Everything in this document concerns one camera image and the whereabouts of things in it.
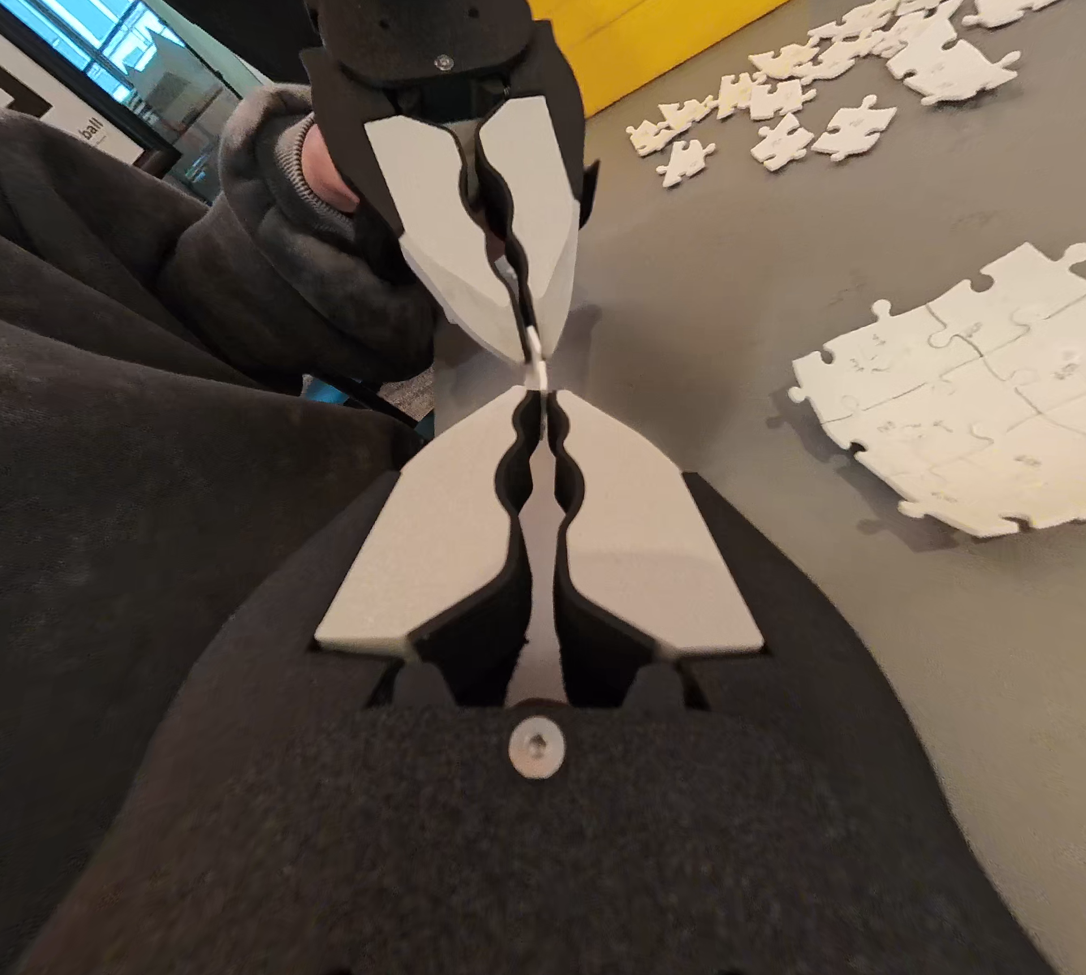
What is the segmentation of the white floor sign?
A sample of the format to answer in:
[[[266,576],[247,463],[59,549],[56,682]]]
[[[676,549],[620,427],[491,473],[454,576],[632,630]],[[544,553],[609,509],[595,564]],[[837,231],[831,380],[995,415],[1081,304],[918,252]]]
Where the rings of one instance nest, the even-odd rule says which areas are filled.
[[[122,163],[161,178],[182,159],[139,117],[94,99],[70,77],[1,38],[1,111],[37,119]]]

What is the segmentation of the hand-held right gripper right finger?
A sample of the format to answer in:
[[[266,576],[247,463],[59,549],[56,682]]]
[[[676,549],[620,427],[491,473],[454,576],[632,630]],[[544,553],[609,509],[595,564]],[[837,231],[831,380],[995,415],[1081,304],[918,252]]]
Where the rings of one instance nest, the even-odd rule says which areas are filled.
[[[686,476],[651,439],[570,390],[548,397],[563,687],[618,708],[654,663],[752,656],[766,641]]]

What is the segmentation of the curved assembled puzzle section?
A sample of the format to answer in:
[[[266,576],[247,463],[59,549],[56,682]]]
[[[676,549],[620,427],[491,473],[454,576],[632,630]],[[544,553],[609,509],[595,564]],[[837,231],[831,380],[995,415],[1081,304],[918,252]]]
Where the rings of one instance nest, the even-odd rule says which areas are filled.
[[[898,496],[978,539],[1085,519],[1084,243],[1023,243],[793,360],[794,403]]]

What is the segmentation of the person's left forearm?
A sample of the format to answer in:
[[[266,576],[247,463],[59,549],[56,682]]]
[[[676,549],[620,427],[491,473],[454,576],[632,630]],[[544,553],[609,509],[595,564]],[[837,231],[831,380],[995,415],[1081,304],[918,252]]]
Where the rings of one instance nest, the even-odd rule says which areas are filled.
[[[416,280],[382,280],[353,216],[308,189],[311,88],[244,98],[220,138],[220,190],[177,238],[156,293],[224,360],[266,382],[333,373],[382,385],[433,360],[437,307]]]

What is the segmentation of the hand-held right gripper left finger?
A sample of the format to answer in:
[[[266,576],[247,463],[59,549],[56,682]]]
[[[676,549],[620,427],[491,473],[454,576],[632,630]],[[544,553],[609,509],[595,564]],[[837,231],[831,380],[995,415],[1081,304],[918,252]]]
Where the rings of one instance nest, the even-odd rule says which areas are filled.
[[[527,638],[532,575],[519,515],[542,394],[512,387],[400,470],[314,641],[434,664],[467,706],[503,701]]]

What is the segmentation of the spread of white puzzle pieces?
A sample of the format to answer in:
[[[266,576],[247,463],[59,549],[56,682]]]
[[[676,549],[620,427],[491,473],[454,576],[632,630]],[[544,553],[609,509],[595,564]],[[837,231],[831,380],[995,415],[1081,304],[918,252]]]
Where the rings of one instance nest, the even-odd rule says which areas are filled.
[[[869,0],[810,29],[801,45],[752,54],[752,69],[721,77],[715,94],[660,104],[656,119],[626,134],[640,157],[666,154],[657,175],[667,190],[706,168],[714,143],[693,138],[700,123],[744,114],[759,125],[753,160],[765,170],[819,154],[834,163],[869,153],[894,121],[876,94],[839,107],[815,135],[801,124],[817,85],[839,79],[866,59],[877,59],[891,78],[923,107],[960,105],[993,93],[1019,74],[1022,53],[986,55],[962,29],[1003,31],[1063,0]]]

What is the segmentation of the person's left hand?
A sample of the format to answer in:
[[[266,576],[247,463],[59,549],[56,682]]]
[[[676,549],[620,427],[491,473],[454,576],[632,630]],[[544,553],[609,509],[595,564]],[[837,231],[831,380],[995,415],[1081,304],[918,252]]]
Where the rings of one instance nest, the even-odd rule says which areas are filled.
[[[330,208],[351,216],[359,207],[359,197],[334,166],[325,137],[316,123],[312,123],[302,140],[301,172],[313,195]]]

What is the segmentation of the single white puzzle piece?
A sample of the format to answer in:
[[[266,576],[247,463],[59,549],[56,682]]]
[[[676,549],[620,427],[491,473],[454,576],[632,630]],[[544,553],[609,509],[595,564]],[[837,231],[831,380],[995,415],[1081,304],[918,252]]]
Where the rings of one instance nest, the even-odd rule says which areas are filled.
[[[543,443],[548,436],[550,366],[543,353],[542,341],[536,329],[536,314],[531,294],[522,276],[518,274],[506,254],[494,263],[496,274],[509,291],[512,312],[525,352],[525,388],[536,394],[538,441]]]

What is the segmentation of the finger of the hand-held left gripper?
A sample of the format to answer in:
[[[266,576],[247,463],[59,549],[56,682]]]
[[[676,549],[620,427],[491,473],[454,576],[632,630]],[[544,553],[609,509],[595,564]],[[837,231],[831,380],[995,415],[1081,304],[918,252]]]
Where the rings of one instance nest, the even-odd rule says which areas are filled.
[[[505,100],[477,130],[477,167],[517,278],[523,326],[536,332],[541,355],[550,359],[574,291],[580,202],[548,100]]]
[[[454,132],[404,115],[367,123],[365,132],[414,274],[451,322],[496,357],[520,365],[523,341],[510,293],[466,203],[465,157]]]

